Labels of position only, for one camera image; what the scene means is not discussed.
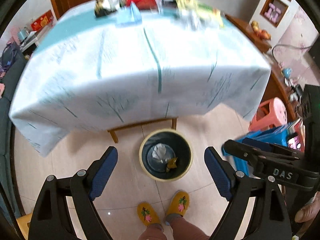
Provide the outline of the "person right hand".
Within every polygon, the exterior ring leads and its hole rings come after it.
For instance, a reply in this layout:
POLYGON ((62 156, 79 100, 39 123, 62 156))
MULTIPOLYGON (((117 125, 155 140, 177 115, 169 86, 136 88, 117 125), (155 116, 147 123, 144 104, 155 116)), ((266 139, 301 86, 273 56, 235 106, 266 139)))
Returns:
POLYGON ((303 223, 309 222, 316 218, 319 212, 319 192, 316 193, 315 198, 311 204, 302 207, 295 215, 295 222, 303 223))

